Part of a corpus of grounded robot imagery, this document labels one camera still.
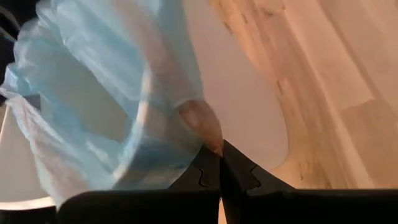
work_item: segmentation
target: wooden surface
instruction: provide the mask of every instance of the wooden surface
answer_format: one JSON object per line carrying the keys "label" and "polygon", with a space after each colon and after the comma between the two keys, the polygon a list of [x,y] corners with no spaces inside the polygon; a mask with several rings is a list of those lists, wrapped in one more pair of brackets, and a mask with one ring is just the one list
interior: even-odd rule
{"label": "wooden surface", "polygon": [[274,175],[398,187],[398,1],[210,1],[282,106],[290,152]]}

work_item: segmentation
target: light blue plastic bag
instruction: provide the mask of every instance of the light blue plastic bag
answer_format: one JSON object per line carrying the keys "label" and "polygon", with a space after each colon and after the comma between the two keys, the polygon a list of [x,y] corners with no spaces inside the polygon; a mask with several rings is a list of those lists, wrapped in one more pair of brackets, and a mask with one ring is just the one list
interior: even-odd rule
{"label": "light blue plastic bag", "polygon": [[57,206],[89,190],[167,188],[201,146],[175,109],[203,98],[182,0],[47,0],[37,13],[0,92],[42,187]]}

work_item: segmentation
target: white surface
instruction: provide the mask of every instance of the white surface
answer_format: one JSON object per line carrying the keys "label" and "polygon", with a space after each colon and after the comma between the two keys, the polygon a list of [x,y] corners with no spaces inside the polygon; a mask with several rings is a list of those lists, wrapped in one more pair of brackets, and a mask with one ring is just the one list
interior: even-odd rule
{"label": "white surface", "polygon": [[[288,152],[285,123],[267,80],[248,60],[206,0],[185,0],[205,96],[224,138],[260,166],[279,165]],[[52,206],[40,189],[29,143],[6,111],[0,135],[0,210]]]}

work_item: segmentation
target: light wood grain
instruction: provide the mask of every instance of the light wood grain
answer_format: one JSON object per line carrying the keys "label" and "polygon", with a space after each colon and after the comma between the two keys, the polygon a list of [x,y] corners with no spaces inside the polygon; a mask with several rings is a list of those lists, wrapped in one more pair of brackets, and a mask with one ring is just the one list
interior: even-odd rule
{"label": "light wood grain", "polygon": [[398,1],[210,2],[274,84],[290,152],[273,174],[297,188],[398,187]]}

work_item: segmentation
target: trash bag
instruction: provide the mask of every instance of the trash bag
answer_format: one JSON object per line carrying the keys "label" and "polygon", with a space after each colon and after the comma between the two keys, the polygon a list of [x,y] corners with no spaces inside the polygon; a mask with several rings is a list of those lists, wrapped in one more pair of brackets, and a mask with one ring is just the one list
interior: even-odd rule
{"label": "trash bag", "polygon": [[0,92],[43,189],[60,206],[90,190],[169,187],[202,145],[176,110],[203,99],[182,0],[45,0],[37,14]]}

